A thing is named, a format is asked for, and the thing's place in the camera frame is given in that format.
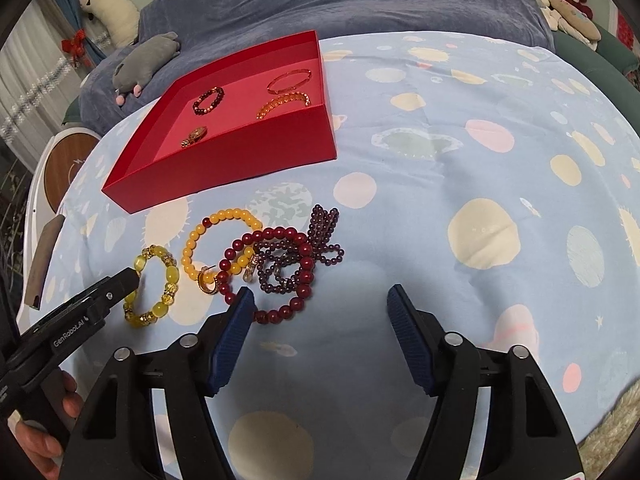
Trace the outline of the person's left hand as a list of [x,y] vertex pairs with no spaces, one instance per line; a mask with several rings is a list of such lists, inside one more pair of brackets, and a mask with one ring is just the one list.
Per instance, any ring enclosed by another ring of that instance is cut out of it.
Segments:
[[[60,383],[64,388],[60,407],[67,417],[76,420],[79,416],[84,400],[77,392],[77,382],[66,370],[58,372]],[[56,462],[62,457],[64,450],[61,442],[48,433],[49,425],[38,425],[36,422],[26,424],[20,418],[16,423],[13,434],[30,462],[45,479],[58,480],[60,465]]]

